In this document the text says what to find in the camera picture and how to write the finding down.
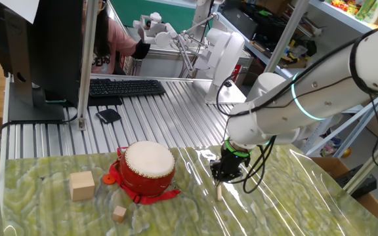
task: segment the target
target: green wall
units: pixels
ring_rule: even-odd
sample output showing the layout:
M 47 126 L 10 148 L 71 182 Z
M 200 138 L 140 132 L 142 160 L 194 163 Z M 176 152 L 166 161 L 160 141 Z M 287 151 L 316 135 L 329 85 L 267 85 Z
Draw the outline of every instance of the green wall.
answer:
M 195 9 L 178 7 L 146 0 L 111 0 L 117 15 L 125 26 L 131 26 L 142 14 L 158 12 L 163 21 L 170 23 L 177 32 L 187 30 L 192 25 Z

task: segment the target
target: drum head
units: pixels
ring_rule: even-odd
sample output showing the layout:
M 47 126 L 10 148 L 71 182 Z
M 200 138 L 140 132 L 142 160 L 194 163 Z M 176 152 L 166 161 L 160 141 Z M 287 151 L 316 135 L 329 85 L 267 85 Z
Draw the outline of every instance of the drum head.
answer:
M 125 152 L 128 167 L 147 178 L 162 178 L 172 173 L 175 158 L 161 144 L 141 141 L 133 143 Z

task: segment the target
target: black hair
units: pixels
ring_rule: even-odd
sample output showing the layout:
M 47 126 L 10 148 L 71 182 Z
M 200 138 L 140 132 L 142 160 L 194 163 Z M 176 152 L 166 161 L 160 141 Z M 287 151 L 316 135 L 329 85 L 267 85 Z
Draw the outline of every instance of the black hair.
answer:
M 98 13 L 96 23 L 96 36 L 94 38 L 94 53 L 98 57 L 110 55 L 109 16 L 107 8 Z

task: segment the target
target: aluminum rail table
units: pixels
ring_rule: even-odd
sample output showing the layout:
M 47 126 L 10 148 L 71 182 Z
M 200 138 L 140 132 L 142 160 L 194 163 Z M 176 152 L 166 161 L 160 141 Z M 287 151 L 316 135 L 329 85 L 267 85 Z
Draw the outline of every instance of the aluminum rail table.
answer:
M 166 93 L 124 97 L 121 106 L 88 107 L 87 129 L 84 131 L 78 130 L 77 120 L 64 125 L 11 125 L 3 131 L 1 161 L 107 153 L 143 140 L 158 142 L 168 148 L 220 145 L 223 140 L 226 116 L 216 106 L 204 103 L 203 98 L 192 88 L 192 79 L 121 75 L 92 75 L 92 78 L 157 79 Z M 4 123 L 7 122 L 8 97 L 6 94 Z M 226 112 L 232 108 L 222 107 Z M 101 123 L 96 113 L 108 108 L 116 110 L 121 119 L 108 125 Z M 71 119 L 77 110 L 64 108 L 64 113 L 66 119 Z M 3 173 L 4 165 L 1 168 L 0 173 Z

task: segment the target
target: computer monitor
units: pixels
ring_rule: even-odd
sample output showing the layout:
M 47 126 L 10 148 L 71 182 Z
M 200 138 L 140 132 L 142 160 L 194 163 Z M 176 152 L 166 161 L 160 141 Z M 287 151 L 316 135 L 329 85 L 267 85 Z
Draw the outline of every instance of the computer monitor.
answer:
M 83 0 L 40 0 L 33 24 L 0 3 L 0 63 L 14 77 L 10 121 L 63 120 L 62 106 L 44 91 L 78 103 L 82 21 Z

